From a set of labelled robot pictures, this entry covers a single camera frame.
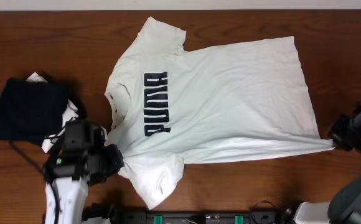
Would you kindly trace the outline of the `white Puma t-shirt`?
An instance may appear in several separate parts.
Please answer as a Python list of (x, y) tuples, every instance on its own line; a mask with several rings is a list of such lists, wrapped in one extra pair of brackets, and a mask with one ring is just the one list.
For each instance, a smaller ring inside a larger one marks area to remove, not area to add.
[(149, 17), (118, 59), (105, 96), (108, 142), (147, 208), (187, 164), (256, 161), (332, 149), (318, 132), (294, 38), (184, 50), (184, 30)]

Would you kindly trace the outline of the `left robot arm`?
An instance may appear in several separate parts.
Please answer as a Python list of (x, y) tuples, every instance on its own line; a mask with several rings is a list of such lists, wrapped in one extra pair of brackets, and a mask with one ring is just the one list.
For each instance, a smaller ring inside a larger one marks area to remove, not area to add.
[(123, 156), (114, 144), (52, 154), (43, 168), (47, 208), (42, 222), (81, 223), (89, 188), (122, 167)]

